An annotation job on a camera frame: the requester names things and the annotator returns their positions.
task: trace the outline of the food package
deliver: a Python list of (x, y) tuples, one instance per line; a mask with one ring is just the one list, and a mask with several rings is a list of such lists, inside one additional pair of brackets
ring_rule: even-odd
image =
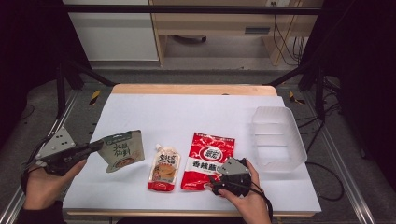
[(106, 173), (145, 159), (140, 130), (113, 134), (104, 137), (103, 141), (98, 153), (108, 164)]
[(148, 189), (172, 191), (175, 188), (180, 155), (172, 147), (157, 144), (158, 152), (152, 163), (148, 179)]
[(219, 181), (218, 168), (233, 156), (235, 139), (204, 133), (195, 133), (181, 181), (186, 190), (204, 190), (209, 183), (208, 175)]

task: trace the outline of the transparent plastic container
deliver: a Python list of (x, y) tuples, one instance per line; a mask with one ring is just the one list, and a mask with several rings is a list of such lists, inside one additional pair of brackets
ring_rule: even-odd
[(306, 162), (303, 140), (287, 107), (258, 107), (252, 119), (252, 130), (258, 170), (288, 173)]

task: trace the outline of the hand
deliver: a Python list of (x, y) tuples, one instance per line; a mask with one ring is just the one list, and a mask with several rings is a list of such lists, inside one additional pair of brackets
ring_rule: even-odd
[[(259, 174), (248, 160), (247, 168), (250, 170), (251, 181), (257, 186), (260, 186)], [(255, 186), (254, 184), (251, 185), (253, 189), (260, 191), (257, 186)], [(247, 224), (271, 223), (267, 212), (267, 204), (265, 203), (264, 198), (258, 193), (250, 191), (248, 195), (244, 198), (239, 198), (235, 196), (227, 189), (219, 189), (219, 193), (221, 194), (221, 196), (230, 201), (236, 207), (236, 209), (238, 209), (239, 213), (241, 213), (242, 218), (246, 221)]]
[(26, 188), (26, 210), (41, 210), (52, 206), (62, 190), (79, 174), (86, 160), (73, 166), (64, 176), (49, 175), (43, 168), (32, 167)]

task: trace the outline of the wooden table edge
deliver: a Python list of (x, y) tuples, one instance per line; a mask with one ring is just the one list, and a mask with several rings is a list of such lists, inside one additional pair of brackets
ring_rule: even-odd
[(196, 95), (266, 95), (277, 96), (272, 86), (197, 85), (197, 84), (118, 84), (111, 94), (196, 94)]
[[(103, 217), (241, 217), (235, 212), (64, 209), (70, 216)], [(274, 212), (274, 217), (312, 217), (316, 212)]]

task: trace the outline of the white tabletop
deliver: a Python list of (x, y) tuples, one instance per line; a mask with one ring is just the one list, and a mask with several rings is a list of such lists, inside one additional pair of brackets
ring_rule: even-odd
[[(70, 214), (167, 216), (169, 214), (238, 216), (227, 200), (211, 191), (180, 188), (194, 133), (235, 138), (234, 157), (255, 165), (251, 118), (258, 106), (284, 106), (278, 96), (110, 94), (92, 141), (141, 130), (144, 161), (108, 174), (106, 162), (93, 153), (64, 198)], [(181, 155), (172, 192), (147, 189), (155, 145), (174, 147)], [(261, 186), (275, 215), (312, 216), (318, 198), (304, 164), (288, 174), (260, 173)]]

